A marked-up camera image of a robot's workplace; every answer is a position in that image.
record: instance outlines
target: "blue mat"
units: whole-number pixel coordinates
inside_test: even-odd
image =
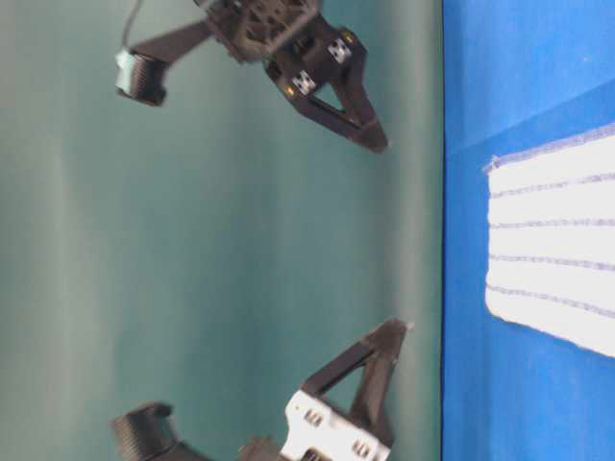
[[[445,0],[443,459],[615,459],[615,360],[491,317],[492,156],[615,120],[609,0]]]

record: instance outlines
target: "gray stripe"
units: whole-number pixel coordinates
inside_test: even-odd
[[[615,226],[615,219],[550,219],[546,221],[526,221],[523,223],[494,223],[489,229],[523,229],[562,226],[610,227]]]
[[[563,259],[559,257],[544,257],[544,256],[505,256],[505,255],[489,255],[489,259],[494,261],[505,262],[537,262],[546,264],[555,264],[558,266],[582,267],[584,269],[595,269],[597,271],[615,272],[615,264],[607,264],[605,262],[585,261],[582,259]]]
[[[518,189],[508,189],[502,192],[496,192],[489,195],[490,199],[499,199],[501,197],[507,197],[511,195],[528,194],[531,192],[543,192],[545,190],[561,189],[570,185],[583,185],[592,184],[595,182],[613,181],[615,180],[615,173],[604,173],[601,175],[586,176],[585,178],[579,178],[577,180],[552,182],[550,184],[536,184],[529,185],[527,187],[519,187]]]
[[[496,168],[499,168],[508,163],[514,163],[517,161],[527,160],[528,158],[534,158],[542,156],[544,154],[550,154],[566,147],[580,146],[596,139],[602,139],[607,136],[611,136],[615,133],[615,123],[610,123],[602,127],[598,127],[594,130],[590,130],[585,133],[577,134],[575,136],[566,137],[564,139],[558,139],[556,141],[543,144],[542,146],[534,147],[522,152],[516,152],[514,154],[508,154],[503,157],[493,157],[491,162],[483,168],[483,171],[487,174],[491,173]]]
[[[526,290],[515,290],[515,289],[509,289],[509,288],[502,288],[501,286],[493,286],[488,283],[487,283],[487,289],[498,292],[498,293],[502,293],[503,295],[523,296],[525,298],[535,298],[536,300],[560,303],[560,304],[567,305],[568,307],[574,307],[577,309],[586,310],[588,312],[593,312],[594,314],[602,315],[610,319],[615,319],[615,312],[607,310],[607,309],[603,309],[601,307],[598,307],[590,303],[583,303],[581,301],[567,300],[565,298],[559,298],[558,296],[553,296],[553,295],[546,295],[544,293],[534,293],[534,292],[526,291]]]

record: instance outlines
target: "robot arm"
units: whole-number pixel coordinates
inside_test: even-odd
[[[160,106],[167,69],[200,43],[215,36],[238,62],[263,61],[286,100],[306,118],[380,153],[386,135],[363,87],[367,50],[348,29],[333,28],[320,13],[320,0],[195,0],[207,17],[169,34],[126,45],[117,55],[118,92]],[[341,109],[318,98],[326,85]]]
[[[394,438],[382,404],[406,330],[389,320],[310,376],[286,406],[283,447],[255,439],[241,449],[240,461],[385,461]],[[363,375],[346,413],[324,395],[357,368]],[[180,441],[170,415],[170,406],[153,402],[114,419],[124,461],[210,461]]]

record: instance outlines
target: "white towel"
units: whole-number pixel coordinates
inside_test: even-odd
[[[486,303],[615,356],[615,125],[505,158],[489,175]]]

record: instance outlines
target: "green surface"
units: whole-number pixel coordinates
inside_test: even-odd
[[[371,52],[384,156],[213,42],[163,109],[116,97],[125,1],[0,3],[3,459],[116,459],[108,420],[163,399],[231,461],[252,435],[282,442],[301,381],[391,315],[417,324],[393,459],[438,459],[440,2],[326,3]],[[145,2],[135,37],[198,14]]]

